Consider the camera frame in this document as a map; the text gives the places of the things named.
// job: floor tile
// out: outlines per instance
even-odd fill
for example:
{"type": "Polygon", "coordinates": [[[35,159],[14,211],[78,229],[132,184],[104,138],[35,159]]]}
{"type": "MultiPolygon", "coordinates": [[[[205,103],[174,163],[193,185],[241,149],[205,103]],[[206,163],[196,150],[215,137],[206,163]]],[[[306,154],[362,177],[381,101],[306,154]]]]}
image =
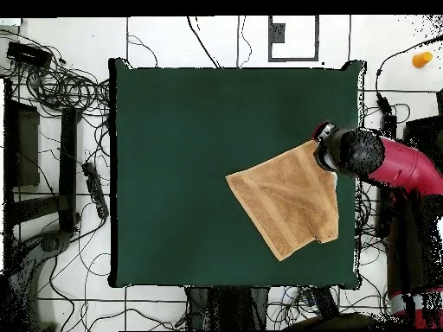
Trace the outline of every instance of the floor tile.
{"type": "Polygon", "coordinates": [[[185,302],[186,294],[181,286],[136,285],[127,288],[127,299],[185,302]]]}
{"type": "MultiPolygon", "coordinates": [[[[39,300],[38,310],[42,322],[56,322],[57,332],[72,311],[72,304],[64,300],[39,300]]],[[[69,318],[63,332],[117,332],[125,329],[123,302],[84,302],[74,301],[74,313],[69,318]]]]}
{"type": "MultiPolygon", "coordinates": [[[[79,208],[86,207],[90,200],[81,197],[79,208]]],[[[88,233],[100,224],[95,206],[88,205],[84,209],[81,233],[88,233]]],[[[59,256],[57,269],[53,277],[56,289],[62,291],[67,297],[95,299],[124,299],[123,288],[114,289],[107,283],[107,274],[110,271],[111,231],[109,221],[95,234],[75,241],[59,256]]],[[[39,280],[39,296],[53,297],[54,292],[48,284],[49,274],[55,262],[49,260],[42,269],[39,280]]]]}
{"type": "Polygon", "coordinates": [[[126,307],[129,310],[126,315],[126,329],[128,331],[162,331],[168,328],[173,329],[174,325],[180,320],[186,310],[185,303],[127,302],[126,307]],[[151,320],[144,318],[134,310],[151,318],[151,320]],[[168,322],[165,324],[166,328],[155,320],[168,322]]]}

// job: green table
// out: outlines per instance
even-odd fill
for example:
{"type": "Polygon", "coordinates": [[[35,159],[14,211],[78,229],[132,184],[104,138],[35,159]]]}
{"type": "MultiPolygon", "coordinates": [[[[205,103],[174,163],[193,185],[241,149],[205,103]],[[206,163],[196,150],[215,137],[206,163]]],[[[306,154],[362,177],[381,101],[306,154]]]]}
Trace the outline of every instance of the green table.
{"type": "Polygon", "coordinates": [[[356,287],[354,179],[337,182],[339,238],[279,262],[225,176],[302,144],[325,120],[356,127],[362,62],[342,70],[109,65],[110,285],[356,287]]]}

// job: black stand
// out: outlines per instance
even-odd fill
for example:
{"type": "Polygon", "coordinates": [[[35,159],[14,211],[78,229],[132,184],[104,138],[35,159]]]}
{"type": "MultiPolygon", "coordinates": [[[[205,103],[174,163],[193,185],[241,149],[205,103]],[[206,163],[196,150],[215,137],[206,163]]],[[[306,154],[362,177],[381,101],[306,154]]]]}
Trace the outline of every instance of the black stand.
{"type": "Polygon", "coordinates": [[[76,213],[77,122],[74,108],[65,109],[61,118],[61,155],[58,195],[14,202],[17,156],[17,108],[11,100],[12,83],[5,82],[4,110],[4,272],[0,276],[0,329],[11,331],[41,331],[36,310],[38,278],[43,265],[64,252],[79,222],[76,213]],[[60,230],[37,235],[24,242],[13,240],[14,226],[28,220],[57,213],[60,230]]]}

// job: folded towel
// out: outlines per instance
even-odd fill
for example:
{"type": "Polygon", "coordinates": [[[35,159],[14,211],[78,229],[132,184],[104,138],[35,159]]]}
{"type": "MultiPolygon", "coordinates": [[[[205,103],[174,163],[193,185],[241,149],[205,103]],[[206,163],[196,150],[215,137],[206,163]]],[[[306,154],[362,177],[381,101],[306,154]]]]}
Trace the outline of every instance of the folded towel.
{"type": "Polygon", "coordinates": [[[311,140],[226,177],[279,261],[315,239],[338,237],[336,176],[315,161],[317,144],[311,140]]]}

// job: black cable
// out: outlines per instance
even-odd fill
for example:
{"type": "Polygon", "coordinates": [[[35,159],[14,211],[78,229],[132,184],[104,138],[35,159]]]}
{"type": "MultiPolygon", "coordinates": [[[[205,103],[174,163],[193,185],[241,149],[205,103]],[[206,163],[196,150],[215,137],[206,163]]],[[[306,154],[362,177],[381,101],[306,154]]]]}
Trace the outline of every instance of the black cable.
{"type": "Polygon", "coordinates": [[[398,54],[404,54],[404,53],[406,53],[407,51],[410,51],[411,49],[416,48],[416,47],[419,47],[419,46],[421,46],[421,45],[428,45],[428,44],[430,44],[430,43],[434,43],[434,42],[438,42],[438,41],[443,41],[443,35],[439,35],[439,36],[434,37],[434,38],[432,38],[432,39],[430,39],[430,40],[427,40],[427,41],[419,42],[419,43],[413,45],[413,46],[410,47],[410,48],[407,48],[407,49],[405,49],[405,50],[403,50],[403,51],[397,52],[397,53],[392,54],[392,55],[390,55],[389,57],[387,57],[387,58],[382,62],[382,64],[380,65],[380,67],[378,68],[377,73],[376,73],[376,94],[377,94],[377,97],[380,98],[380,97],[382,96],[382,95],[379,93],[379,91],[378,91],[378,77],[379,77],[380,74],[382,73],[383,65],[384,65],[384,63],[385,63],[387,60],[389,60],[389,59],[391,59],[391,58],[397,56],[398,54]]]}
{"type": "Polygon", "coordinates": [[[149,49],[151,51],[152,55],[154,56],[155,61],[156,61],[156,66],[155,67],[158,67],[158,59],[156,57],[156,54],[154,54],[154,51],[152,51],[148,46],[146,46],[137,36],[135,36],[135,35],[128,35],[128,37],[134,37],[135,39],[137,39],[140,42],[140,43],[135,43],[135,42],[132,42],[132,41],[128,40],[129,43],[131,43],[133,45],[136,45],[136,46],[143,46],[144,48],[149,49]]]}
{"type": "Polygon", "coordinates": [[[209,59],[212,61],[212,63],[214,64],[215,67],[220,68],[220,65],[218,65],[218,62],[215,61],[215,59],[209,54],[208,50],[204,47],[202,40],[200,39],[200,36],[197,34],[197,32],[194,30],[194,27],[192,27],[192,24],[190,22],[190,19],[188,16],[186,16],[186,18],[188,19],[188,25],[190,27],[190,30],[192,30],[192,33],[194,33],[194,35],[196,35],[196,38],[198,40],[198,42],[200,43],[200,46],[202,46],[204,52],[206,53],[206,55],[209,57],[209,59]]]}
{"type": "Polygon", "coordinates": [[[68,301],[71,303],[71,305],[73,306],[73,308],[72,308],[72,310],[71,310],[71,314],[69,315],[69,317],[67,318],[67,320],[63,323],[63,326],[61,326],[60,332],[63,332],[65,326],[67,325],[67,322],[71,319],[71,317],[72,317],[73,314],[74,314],[74,311],[75,311],[75,304],[74,304],[74,302],[73,302],[71,299],[69,299],[68,297],[66,297],[64,294],[61,294],[61,293],[60,293],[60,292],[54,287],[54,284],[52,283],[53,276],[54,276],[54,272],[55,272],[55,269],[57,268],[57,263],[58,263],[58,255],[55,256],[55,264],[54,264],[54,268],[52,269],[51,274],[49,275],[49,284],[51,285],[52,290],[53,290],[53,291],[54,291],[59,297],[62,297],[62,298],[64,298],[64,299],[68,300],[68,301]]]}
{"type": "Polygon", "coordinates": [[[171,331],[178,331],[178,329],[174,329],[174,326],[170,322],[162,322],[162,321],[159,321],[158,319],[155,319],[155,318],[152,318],[152,317],[144,315],[139,310],[135,310],[134,308],[128,308],[127,310],[124,310],[124,311],[119,312],[119,313],[117,313],[115,315],[112,315],[112,316],[102,316],[102,317],[96,318],[95,321],[91,324],[91,326],[87,329],[87,332],[91,332],[91,329],[93,328],[93,325],[96,322],[98,322],[99,320],[106,320],[106,319],[110,319],[110,318],[115,318],[115,317],[121,316],[121,315],[123,315],[123,314],[125,314],[126,312],[129,312],[129,311],[136,312],[137,314],[141,315],[143,318],[145,318],[145,319],[147,319],[149,321],[157,322],[158,324],[161,324],[166,329],[169,329],[171,331]]]}
{"type": "Polygon", "coordinates": [[[249,55],[247,56],[247,60],[243,61],[240,65],[240,67],[243,67],[244,64],[246,64],[247,62],[249,62],[250,58],[251,58],[251,54],[253,54],[253,48],[251,47],[251,45],[249,44],[249,42],[247,41],[247,39],[245,38],[245,36],[243,35],[243,29],[245,28],[245,23],[246,23],[246,16],[243,18],[243,25],[241,26],[241,38],[243,38],[243,41],[247,43],[247,45],[249,46],[249,55]]]}

